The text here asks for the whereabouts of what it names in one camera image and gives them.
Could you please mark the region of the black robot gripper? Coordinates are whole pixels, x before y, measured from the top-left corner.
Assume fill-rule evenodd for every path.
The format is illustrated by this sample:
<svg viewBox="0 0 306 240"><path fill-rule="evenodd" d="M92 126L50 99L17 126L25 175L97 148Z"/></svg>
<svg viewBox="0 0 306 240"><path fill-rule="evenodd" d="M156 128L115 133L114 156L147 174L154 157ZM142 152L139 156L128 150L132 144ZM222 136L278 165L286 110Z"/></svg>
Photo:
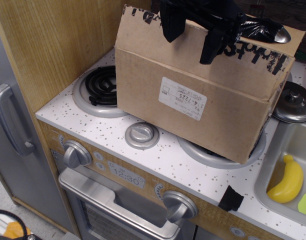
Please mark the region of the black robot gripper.
<svg viewBox="0 0 306 240"><path fill-rule="evenodd" d="M171 43L185 30L190 20L208 30L200 63L210 65L229 40L241 32L247 16L233 0L161 0L160 18L163 35Z"/></svg>

